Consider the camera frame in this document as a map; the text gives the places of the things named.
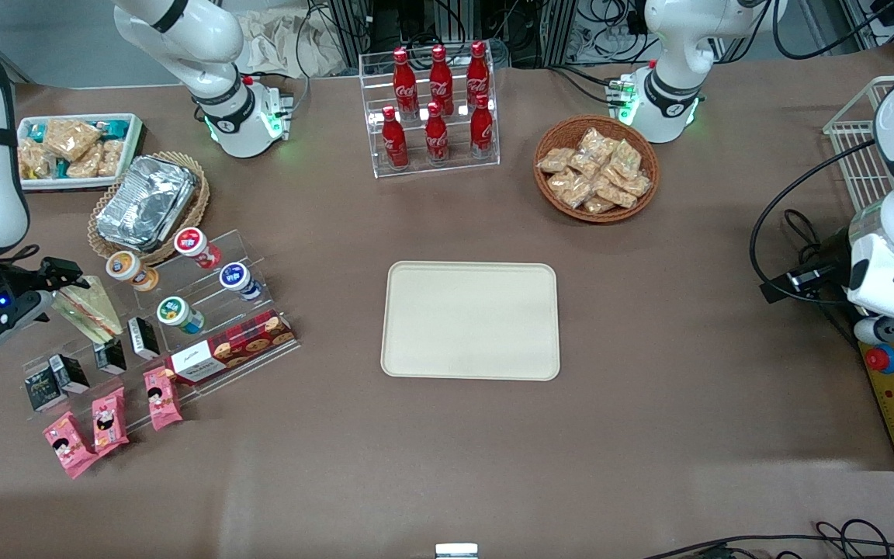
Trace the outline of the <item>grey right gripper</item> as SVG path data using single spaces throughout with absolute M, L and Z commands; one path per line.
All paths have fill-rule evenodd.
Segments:
M 38 269 L 38 290 L 27 291 L 22 296 L 0 293 L 0 346 L 35 321 L 50 321 L 47 308 L 53 297 L 42 290 L 61 290 L 67 286 L 89 289 L 81 267 L 70 259 L 42 259 Z

